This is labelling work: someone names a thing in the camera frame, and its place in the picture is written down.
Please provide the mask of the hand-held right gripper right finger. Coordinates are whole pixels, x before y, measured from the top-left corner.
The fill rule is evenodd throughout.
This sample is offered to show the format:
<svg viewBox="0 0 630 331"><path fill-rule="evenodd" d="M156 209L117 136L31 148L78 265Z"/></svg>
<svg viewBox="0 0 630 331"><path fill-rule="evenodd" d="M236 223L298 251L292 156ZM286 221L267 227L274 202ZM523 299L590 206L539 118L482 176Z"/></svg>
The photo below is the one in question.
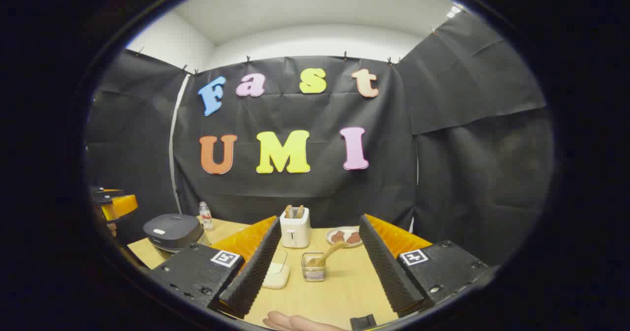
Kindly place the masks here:
<svg viewBox="0 0 630 331"><path fill-rule="evenodd" d="M369 214L360 218L359 235L401 318L455 298L493 271L450 240L430 243Z"/></svg>

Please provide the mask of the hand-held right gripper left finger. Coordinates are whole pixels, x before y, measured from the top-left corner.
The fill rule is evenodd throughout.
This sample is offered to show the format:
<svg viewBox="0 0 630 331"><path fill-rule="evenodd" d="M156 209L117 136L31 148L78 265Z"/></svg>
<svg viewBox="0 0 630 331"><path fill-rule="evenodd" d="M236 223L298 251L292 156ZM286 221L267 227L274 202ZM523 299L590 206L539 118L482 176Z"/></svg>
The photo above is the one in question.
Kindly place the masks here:
<svg viewBox="0 0 630 331"><path fill-rule="evenodd" d="M276 216L205 246L191 243L149 272L156 284L196 308L244 318L281 239Z"/></svg>

